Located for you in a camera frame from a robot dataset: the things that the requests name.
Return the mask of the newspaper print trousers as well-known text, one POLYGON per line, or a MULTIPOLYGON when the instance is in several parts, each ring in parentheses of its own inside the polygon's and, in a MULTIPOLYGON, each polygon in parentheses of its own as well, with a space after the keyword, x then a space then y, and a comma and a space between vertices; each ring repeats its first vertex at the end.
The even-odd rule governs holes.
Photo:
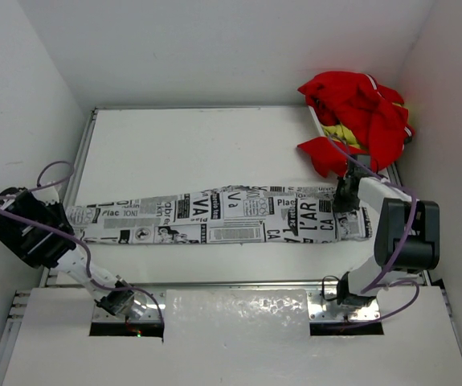
POLYGON ((366 208, 335 211, 335 192, 329 185, 234 185, 70 206, 65 212, 76 236, 97 244, 328 244, 370 239, 366 208))

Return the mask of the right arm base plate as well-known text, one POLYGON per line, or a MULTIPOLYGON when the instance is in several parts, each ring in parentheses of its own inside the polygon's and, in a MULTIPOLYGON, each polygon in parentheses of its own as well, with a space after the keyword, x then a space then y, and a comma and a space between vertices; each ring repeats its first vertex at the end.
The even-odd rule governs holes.
POLYGON ((333 295, 333 292, 322 295, 320 290, 311 290, 307 293, 310 322, 369 322, 376 321, 381 316, 375 299, 367 306, 343 306, 338 305, 335 300, 329 300, 333 295))

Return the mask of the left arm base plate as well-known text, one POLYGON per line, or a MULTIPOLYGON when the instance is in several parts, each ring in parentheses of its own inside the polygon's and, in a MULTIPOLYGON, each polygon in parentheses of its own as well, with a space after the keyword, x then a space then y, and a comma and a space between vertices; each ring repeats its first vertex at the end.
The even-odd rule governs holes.
POLYGON ((154 296, 132 290, 112 291, 95 300, 95 303, 96 307, 106 314, 130 322, 163 322, 163 311, 166 308, 166 305, 157 301, 154 296))

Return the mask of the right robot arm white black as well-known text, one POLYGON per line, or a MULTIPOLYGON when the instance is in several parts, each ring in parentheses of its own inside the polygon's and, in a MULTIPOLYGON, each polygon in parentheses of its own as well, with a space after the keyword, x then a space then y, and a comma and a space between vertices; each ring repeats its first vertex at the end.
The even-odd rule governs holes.
POLYGON ((417 199, 369 166, 370 156, 351 156, 333 197, 343 236, 351 236, 353 221, 365 214, 360 203, 378 213, 377 231, 365 230, 374 237, 372 255, 337 282, 335 301, 340 306, 366 306, 379 290, 408 284, 410 275, 434 269, 440 259, 439 205, 417 199))

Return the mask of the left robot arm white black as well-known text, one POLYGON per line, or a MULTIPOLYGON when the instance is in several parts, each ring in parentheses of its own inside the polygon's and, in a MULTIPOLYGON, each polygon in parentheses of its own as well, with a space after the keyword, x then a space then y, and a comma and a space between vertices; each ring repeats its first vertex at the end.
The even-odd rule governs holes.
POLYGON ((54 187, 33 191, 10 187, 0 193, 0 241, 26 265, 66 273, 98 307, 130 318, 135 293, 120 278, 96 266, 88 247, 74 236, 54 187))

